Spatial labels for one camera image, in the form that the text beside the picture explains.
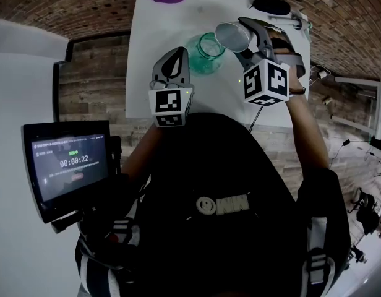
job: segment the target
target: brick ceiling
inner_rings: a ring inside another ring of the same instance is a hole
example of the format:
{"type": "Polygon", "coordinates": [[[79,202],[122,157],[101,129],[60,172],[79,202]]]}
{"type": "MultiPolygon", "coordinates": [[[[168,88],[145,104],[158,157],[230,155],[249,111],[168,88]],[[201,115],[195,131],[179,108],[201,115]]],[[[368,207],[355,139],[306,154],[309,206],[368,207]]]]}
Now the brick ceiling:
{"type": "MultiPolygon", "coordinates": [[[[381,0],[286,0],[313,23],[311,59],[381,78],[381,0]]],[[[0,0],[0,19],[70,39],[131,28],[135,0],[0,0]]]]}

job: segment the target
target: floor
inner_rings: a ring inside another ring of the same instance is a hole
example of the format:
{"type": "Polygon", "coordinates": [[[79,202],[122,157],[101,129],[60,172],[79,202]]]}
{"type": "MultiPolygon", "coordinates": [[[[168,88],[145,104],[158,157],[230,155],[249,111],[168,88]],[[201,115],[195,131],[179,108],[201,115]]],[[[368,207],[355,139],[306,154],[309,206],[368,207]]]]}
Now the floor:
{"type": "MultiPolygon", "coordinates": [[[[151,125],[149,119],[127,119],[126,64],[129,37],[111,37],[91,40],[74,45],[72,61],[61,66],[59,110],[61,121],[100,120],[110,121],[111,135],[122,139],[122,160],[131,154],[151,125]]],[[[357,96],[349,85],[338,84],[332,76],[316,81],[310,87],[310,108],[321,128],[330,158],[333,158],[346,139],[365,141],[368,137],[349,126],[334,123],[331,114],[368,125],[371,102],[367,97],[357,96]],[[327,96],[332,100],[324,105],[327,96]]],[[[292,129],[254,126],[252,135],[265,150],[269,159],[283,178],[296,199],[302,183],[302,171],[296,155],[292,129]]],[[[381,210],[381,165],[376,157],[366,154],[381,152],[367,142],[351,142],[341,148],[332,161],[331,169],[339,177],[343,198],[348,208],[349,200],[358,187],[373,194],[381,210]]],[[[351,240],[354,244],[362,238],[362,228],[354,213],[348,215],[351,240]]]]}

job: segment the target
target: smiley face logo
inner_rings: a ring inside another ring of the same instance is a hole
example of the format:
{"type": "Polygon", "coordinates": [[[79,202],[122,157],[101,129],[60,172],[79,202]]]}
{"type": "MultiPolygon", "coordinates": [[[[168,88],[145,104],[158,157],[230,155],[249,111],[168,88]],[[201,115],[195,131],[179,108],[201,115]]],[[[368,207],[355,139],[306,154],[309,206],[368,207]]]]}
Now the smiley face logo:
{"type": "Polygon", "coordinates": [[[216,212],[215,202],[208,197],[200,197],[197,199],[196,208],[204,215],[213,215],[216,212]]]}

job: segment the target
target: black handheld device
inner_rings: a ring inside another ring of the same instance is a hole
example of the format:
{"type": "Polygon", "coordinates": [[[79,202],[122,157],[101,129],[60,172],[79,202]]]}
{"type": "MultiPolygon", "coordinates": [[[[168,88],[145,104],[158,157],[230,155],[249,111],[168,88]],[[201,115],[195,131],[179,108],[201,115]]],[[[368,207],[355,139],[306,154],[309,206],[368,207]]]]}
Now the black handheld device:
{"type": "Polygon", "coordinates": [[[109,198],[121,155],[120,137],[110,137],[109,121],[26,124],[22,139],[35,205],[55,232],[109,198]]]}

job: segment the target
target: white table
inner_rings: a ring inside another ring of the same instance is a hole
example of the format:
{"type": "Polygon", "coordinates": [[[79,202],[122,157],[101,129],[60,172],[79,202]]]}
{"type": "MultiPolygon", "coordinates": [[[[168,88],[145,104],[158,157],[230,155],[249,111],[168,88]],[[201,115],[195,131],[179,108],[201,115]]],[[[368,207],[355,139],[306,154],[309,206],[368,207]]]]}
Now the white table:
{"type": "Polygon", "coordinates": [[[335,122],[343,123],[348,126],[355,127],[356,129],[360,129],[364,132],[367,132],[375,136],[376,139],[381,140],[381,80],[377,82],[374,80],[366,80],[366,79],[358,79],[358,78],[336,77],[335,81],[376,87],[376,110],[375,110],[375,117],[374,117],[373,124],[364,126],[362,124],[355,123],[355,122],[352,122],[337,116],[331,116],[331,119],[335,122]]]}
{"type": "MultiPolygon", "coordinates": [[[[135,3],[126,80],[126,117],[150,118],[148,102],[149,83],[154,64],[168,51],[201,33],[214,32],[221,22],[237,21],[238,17],[252,17],[266,22],[268,14],[249,9],[253,0],[184,0],[177,4],[157,3],[153,0],[137,0],[135,3]]],[[[290,25],[286,30],[294,49],[302,55],[306,74],[302,85],[309,93],[310,43],[301,31],[290,25]]],[[[257,51],[256,39],[250,44],[257,51]]],[[[215,112],[250,124],[260,106],[245,104],[242,84],[243,68],[234,53],[224,53],[224,64],[219,71],[205,77],[190,77],[195,85],[191,113],[215,112]]],[[[257,124],[292,127],[284,103],[262,110],[257,124]]]]}

